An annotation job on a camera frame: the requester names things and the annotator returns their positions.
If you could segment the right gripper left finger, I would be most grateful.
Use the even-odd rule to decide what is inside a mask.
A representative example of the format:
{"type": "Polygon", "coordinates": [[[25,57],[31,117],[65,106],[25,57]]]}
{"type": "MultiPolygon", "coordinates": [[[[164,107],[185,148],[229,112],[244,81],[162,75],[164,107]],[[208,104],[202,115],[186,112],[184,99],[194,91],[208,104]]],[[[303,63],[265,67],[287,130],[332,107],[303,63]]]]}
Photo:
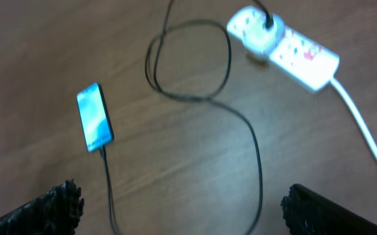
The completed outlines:
{"type": "Polygon", "coordinates": [[[0,217],[0,235],[74,235],[84,214],[81,188],[73,180],[0,217]]]}

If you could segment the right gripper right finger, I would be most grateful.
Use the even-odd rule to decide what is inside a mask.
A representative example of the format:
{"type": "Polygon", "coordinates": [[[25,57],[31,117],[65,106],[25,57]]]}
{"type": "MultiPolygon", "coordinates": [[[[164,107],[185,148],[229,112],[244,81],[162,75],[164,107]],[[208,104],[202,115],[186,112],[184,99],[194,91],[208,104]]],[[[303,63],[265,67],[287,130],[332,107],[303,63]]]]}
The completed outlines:
{"type": "Polygon", "coordinates": [[[298,183],[281,207],[291,235],[377,235],[376,224],[298,183]]]}

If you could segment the blue Galaxy smartphone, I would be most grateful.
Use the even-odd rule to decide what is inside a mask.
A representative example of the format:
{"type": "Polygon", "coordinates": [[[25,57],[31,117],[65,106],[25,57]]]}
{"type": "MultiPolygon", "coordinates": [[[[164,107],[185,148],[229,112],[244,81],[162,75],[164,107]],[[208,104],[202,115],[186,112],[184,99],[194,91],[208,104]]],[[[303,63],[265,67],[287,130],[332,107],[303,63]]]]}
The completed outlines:
{"type": "Polygon", "coordinates": [[[114,139],[107,105],[99,83],[94,83],[76,95],[84,140],[88,152],[102,148],[114,139]]]}

